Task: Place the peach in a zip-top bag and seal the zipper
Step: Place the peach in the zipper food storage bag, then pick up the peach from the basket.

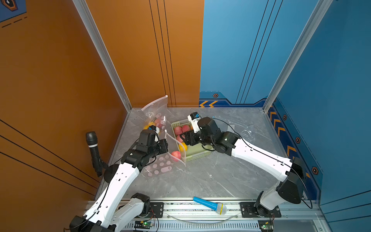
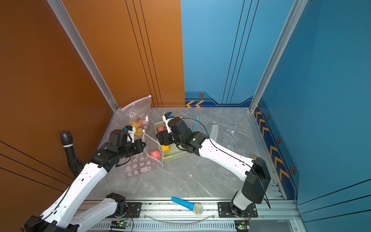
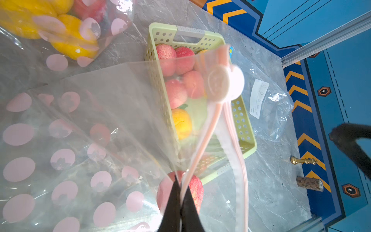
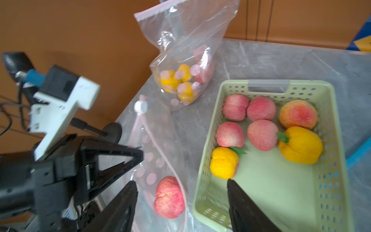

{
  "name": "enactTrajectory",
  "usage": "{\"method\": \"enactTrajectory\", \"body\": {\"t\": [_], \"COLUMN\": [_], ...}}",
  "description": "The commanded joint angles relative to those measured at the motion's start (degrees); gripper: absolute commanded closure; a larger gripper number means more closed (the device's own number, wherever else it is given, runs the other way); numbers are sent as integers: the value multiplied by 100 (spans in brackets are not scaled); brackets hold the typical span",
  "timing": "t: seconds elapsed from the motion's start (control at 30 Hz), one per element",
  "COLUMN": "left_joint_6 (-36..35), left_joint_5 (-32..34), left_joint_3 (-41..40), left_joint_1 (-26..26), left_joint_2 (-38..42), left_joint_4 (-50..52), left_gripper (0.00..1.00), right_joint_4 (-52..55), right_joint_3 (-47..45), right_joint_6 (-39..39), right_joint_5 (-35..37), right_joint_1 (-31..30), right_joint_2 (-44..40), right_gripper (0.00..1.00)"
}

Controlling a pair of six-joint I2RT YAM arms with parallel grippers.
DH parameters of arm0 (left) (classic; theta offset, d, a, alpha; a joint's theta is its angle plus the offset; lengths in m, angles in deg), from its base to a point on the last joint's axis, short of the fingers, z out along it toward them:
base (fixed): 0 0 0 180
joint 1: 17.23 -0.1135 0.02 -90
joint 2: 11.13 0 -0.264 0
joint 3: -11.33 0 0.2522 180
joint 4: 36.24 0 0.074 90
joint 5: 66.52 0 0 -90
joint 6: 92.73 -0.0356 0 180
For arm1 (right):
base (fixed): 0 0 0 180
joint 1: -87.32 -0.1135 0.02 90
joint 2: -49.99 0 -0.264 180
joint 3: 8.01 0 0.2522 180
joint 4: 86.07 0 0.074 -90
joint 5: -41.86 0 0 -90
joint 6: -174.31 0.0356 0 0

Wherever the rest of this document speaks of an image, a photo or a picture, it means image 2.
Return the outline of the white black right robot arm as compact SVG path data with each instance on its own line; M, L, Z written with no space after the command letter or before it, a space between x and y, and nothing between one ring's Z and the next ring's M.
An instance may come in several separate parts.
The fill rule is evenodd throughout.
M191 131L185 119L174 117L171 112L162 117L166 130L157 132L161 145L174 144L178 149L212 160L235 174L244 182L228 207L228 213L235 217L258 216L256 205L268 201L266 190L271 181L266 162L260 158L239 155L215 142L207 133Z

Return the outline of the yellow peach with red spot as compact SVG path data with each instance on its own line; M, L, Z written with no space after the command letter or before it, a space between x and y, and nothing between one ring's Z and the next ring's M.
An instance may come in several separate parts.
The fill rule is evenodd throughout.
M139 128L139 123L134 121L132 122L131 126L137 129Z

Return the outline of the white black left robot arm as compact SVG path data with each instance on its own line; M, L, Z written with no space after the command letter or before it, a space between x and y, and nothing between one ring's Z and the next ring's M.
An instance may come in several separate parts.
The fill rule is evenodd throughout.
M114 167L121 166L122 158L129 159L144 151L146 144L142 139L135 139L135 133L132 126L112 131L107 145L91 156L65 192L40 216L31 216L21 231L86 232L108 216L124 216L128 212L126 198L117 193L108 194L80 215L76 212L94 187Z

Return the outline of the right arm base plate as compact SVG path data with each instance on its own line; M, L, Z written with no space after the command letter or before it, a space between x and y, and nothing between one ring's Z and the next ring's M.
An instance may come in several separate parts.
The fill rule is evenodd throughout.
M218 202L218 215L220 218L257 218L258 211L255 203L251 203L246 210L241 210L229 202Z

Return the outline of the large pink peach top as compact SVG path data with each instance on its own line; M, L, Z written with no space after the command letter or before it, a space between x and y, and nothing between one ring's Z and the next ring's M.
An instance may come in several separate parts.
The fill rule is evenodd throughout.
M160 126L158 127L157 129L157 133L161 132L161 131L167 131L167 128L165 126Z

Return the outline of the light green perforated basket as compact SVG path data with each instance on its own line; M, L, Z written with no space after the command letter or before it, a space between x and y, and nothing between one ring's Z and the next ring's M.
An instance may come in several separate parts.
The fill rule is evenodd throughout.
M164 162L170 162L177 159L181 159L184 157L187 157L191 155L190 153L187 153L186 151L180 150L176 144L171 144L168 146L168 149L164 149Z

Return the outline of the clear zip-top bag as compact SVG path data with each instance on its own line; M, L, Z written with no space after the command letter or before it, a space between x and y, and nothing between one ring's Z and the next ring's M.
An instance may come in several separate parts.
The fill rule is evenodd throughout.
M119 112L128 119L128 124L131 126L132 122L138 122L140 119L145 118L149 124L149 113L151 110L152 96L135 100L134 102L119 109Z

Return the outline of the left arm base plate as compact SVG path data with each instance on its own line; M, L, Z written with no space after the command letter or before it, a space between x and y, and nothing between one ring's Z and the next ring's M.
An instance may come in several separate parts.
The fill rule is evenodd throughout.
M128 202L126 203L126 210L124 213L114 213L115 218L139 218L142 210L141 202Z

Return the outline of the pink peach front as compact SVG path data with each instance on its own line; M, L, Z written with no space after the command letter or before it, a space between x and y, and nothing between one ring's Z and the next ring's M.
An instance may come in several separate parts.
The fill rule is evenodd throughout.
M148 127L148 120L145 119L145 118L140 119L138 121L138 126L139 126L139 128L147 129L147 127Z

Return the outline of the clear bag with pink dots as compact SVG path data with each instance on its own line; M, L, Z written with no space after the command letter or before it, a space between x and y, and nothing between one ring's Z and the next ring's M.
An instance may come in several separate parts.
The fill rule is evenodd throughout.
M152 134L148 134L147 131L144 132L143 138L141 139L146 143L144 152L132 156L130 161L121 168L122 175L125 178L134 178L153 170L163 169L164 151L162 145L157 139L152 137ZM159 151L161 153L160 160L151 159L150 153L153 151Z

